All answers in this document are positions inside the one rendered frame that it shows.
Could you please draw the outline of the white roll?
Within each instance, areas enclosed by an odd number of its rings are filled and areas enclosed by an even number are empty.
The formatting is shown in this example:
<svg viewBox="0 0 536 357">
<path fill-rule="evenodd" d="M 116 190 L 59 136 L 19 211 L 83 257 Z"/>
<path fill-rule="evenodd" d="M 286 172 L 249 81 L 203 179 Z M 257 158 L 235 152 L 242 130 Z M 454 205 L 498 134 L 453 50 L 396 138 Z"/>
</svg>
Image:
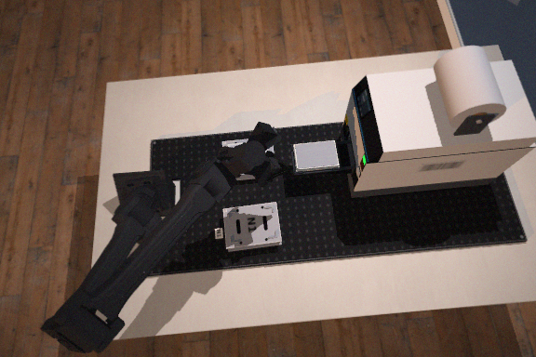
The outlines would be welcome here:
<svg viewBox="0 0 536 357">
<path fill-rule="evenodd" d="M 434 65 L 435 78 L 453 128 L 479 112 L 503 116 L 506 106 L 485 49 L 462 46 L 440 57 Z"/>
</svg>

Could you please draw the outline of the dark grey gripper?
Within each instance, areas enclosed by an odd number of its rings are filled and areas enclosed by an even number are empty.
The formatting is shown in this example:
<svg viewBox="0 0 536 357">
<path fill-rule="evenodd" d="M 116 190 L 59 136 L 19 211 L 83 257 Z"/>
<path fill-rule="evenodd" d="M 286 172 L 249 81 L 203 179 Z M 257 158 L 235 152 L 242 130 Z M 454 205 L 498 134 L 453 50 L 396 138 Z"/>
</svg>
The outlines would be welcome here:
<svg viewBox="0 0 536 357">
<path fill-rule="evenodd" d="M 269 180 L 280 175 L 287 174 L 290 170 L 290 167 L 280 160 L 273 152 L 267 151 L 266 155 L 270 159 L 271 163 L 267 166 L 264 172 L 251 170 L 247 173 L 244 173 L 247 175 L 253 175 L 260 187 L 266 187 Z M 280 166 L 283 167 L 283 169 L 280 169 Z"/>
</svg>

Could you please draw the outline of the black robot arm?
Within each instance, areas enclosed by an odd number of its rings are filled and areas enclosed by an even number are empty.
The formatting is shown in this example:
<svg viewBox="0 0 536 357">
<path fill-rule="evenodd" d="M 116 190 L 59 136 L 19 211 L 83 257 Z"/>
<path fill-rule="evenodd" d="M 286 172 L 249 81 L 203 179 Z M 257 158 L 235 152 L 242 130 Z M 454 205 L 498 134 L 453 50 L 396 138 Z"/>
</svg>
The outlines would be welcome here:
<svg viewBox="0 0 536 357">
<path fill-rule="evenodd" d="M 118 314 L 131 295 L 193 224 L 228 194 L 236 178 L 266 170 L 271 161 L 265 151 L 280 139 L 274 127 L 258 122 L 248 142 L 223 146 L 218 157 L 196 168 L 190 185 L 163 220 L 154 179 L 128 180 L 127 199 L 112 217 L 116 227 L 111 241 L 79 288 L 40 329 L 70 351 L 105 350 L 125 326 Z M 136 243 L 139 246 L 128 257 Z M 97 310 L 107 317 L 106 323 Z"/>
</svg>

